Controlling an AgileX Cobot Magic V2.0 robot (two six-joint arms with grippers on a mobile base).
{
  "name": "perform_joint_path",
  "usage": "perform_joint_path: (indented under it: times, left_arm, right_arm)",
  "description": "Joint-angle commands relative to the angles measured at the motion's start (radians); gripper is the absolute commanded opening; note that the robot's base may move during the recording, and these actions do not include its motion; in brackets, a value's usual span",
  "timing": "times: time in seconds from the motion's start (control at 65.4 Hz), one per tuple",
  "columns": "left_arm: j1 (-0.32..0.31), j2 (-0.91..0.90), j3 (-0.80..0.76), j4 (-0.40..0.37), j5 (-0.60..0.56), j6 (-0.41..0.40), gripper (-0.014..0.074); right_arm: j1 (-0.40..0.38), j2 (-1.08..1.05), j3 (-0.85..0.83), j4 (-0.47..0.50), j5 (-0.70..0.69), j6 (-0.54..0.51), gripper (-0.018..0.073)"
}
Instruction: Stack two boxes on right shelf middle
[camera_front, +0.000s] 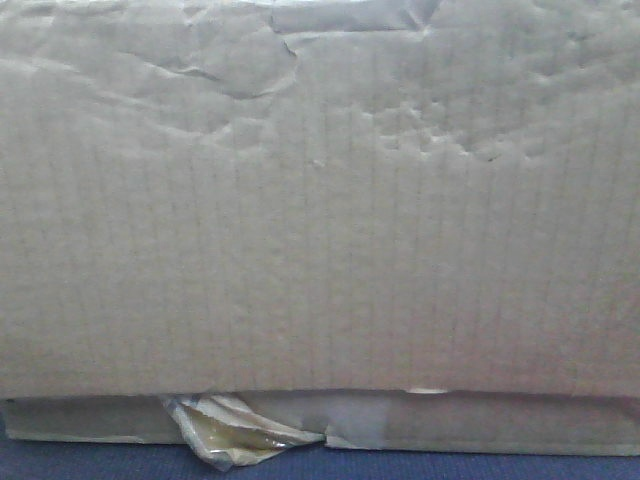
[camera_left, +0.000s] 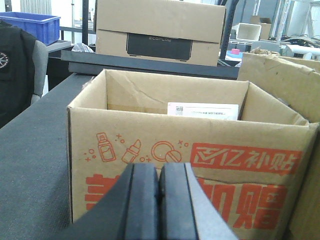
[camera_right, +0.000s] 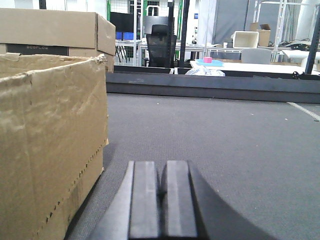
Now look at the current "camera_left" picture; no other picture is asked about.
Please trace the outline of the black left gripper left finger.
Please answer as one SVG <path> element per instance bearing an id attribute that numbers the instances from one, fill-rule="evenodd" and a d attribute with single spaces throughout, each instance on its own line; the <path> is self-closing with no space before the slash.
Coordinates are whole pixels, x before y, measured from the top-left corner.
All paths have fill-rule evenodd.
<path id="1" fill-rule="evenodd" d="M 158 177 L 150 163 L 128 164 L 119 180 L 53 240 L 157 240 Z"/>

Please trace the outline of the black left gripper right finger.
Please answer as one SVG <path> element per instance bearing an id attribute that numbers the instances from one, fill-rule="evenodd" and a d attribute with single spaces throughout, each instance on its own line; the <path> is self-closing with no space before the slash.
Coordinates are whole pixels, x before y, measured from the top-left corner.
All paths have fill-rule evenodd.
<path id="1" fill-rule="evenodd" d="M 237 240 L 215 209 L 189 163 L 162 167 L 159 190 L 162 240 Z"/>

